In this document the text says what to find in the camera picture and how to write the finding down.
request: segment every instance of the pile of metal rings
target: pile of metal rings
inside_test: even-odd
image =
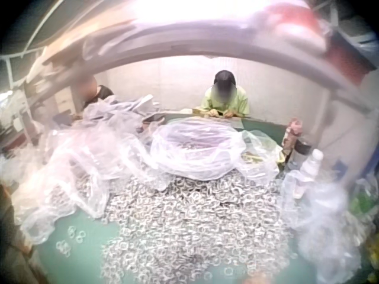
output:
[[[236,170],[200,182],[172,177],[164,191],[136,179],[111,182],[102,222],[117,222],[119,236],[102,247],[101,277],[121,283],[131,272],[139,283],[210,280],[211,266],[274,275],[289,263],[287,231],[277,207],[275,182],[258,187]]]

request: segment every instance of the white wall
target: white wall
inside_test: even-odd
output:
[[[253,118],[287,124],[297,117],[310,130],[320,105],[322,88],[286,70],[226,57],[179,56],[120,66],[97,75],[123,99],[151,93],[163,109],[195,108],[213,84],[214,75],[227,69],[249,97]]]

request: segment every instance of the table surface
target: table surface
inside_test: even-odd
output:
[[[190,115],[168,114],[166,115],[166,121],[188,116]],[[243,126],[246,130],[261,130],[279,143],[285,131],[283,125],[254,120],[243,120]],[[103,225],[100,221],[91,219],[86,213],[77,209],[73,215],[57,220],[55,226],[56,229],[49,239],[45,243],[36,246],[49,281],[53,284],[105,283],[105,280],[99,277],[102,262],[101,245],[118,236],[118,225],[116,223]],[[78,244],[75,239],[69,238],[68,228],[70,226],[75,226],[77,232],[86,232],[86,237],[82,244]],[[71,254],[68,258],[55,248],[56,243],[62,240],[66,240],[71,246]],[[294,241],[290,245],[296,250]],[[242,279],[246,277],[244,267],[234,267],[233,269],[235,271],[234,275],[226,277],[223,275],[222,267],[210,268],[213,278],[211,282],[208,281],[207,283],[241,283]],[[132,275],[126,274],[123,283],[134,283]],[[196,283],[205,283],[205,281],[198,280]],[[315,269],[299,256],[291,260],[290,265],[275,278],[274,283],[316,283]]]

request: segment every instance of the worker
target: worker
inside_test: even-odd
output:
[[[73,91],[83,101],[83,109],[89,104],[97,102],[98,99],[105,99],[113,95],[113,92],[106,86],[97,85],[97,81],[93,75],[80,78],[74,84]]]
[[[236,85],[236,79],[232,72],[219,71],[213,84],[205,92],[200,106],[201,110],[211,117],[231,118],[249,115],[248,97],[245,90]]]

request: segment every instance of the green cloth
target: green cloth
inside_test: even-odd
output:
[[[246,92],[242,87],[237,86],[237,91],[233,94],[232,99],[223,104],[218,102],[215,99],[215,94],[212,94],[212,88],[209,88],[205,92],[205,96],[203,101],[201,102],[200,108],[205,111],[210,111],[211,109],[216,109],[220,112],[233,111],[235,114],[240,115],[249,115],[249,102],[248,97],[246,96]]]

